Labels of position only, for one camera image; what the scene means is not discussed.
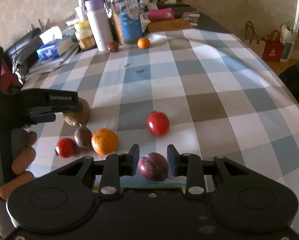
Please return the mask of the person left hand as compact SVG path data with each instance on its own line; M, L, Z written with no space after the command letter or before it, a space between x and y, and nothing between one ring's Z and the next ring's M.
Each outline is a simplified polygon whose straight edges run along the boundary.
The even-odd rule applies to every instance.
M0 197L7 200L11 193L18 187L35 179L34 175L26 169L36 158L36 151L33 145L37 141L37 133L30 131L27 135L27 142L24 150L16 157L12 163L12 170L17 177L0 187Z

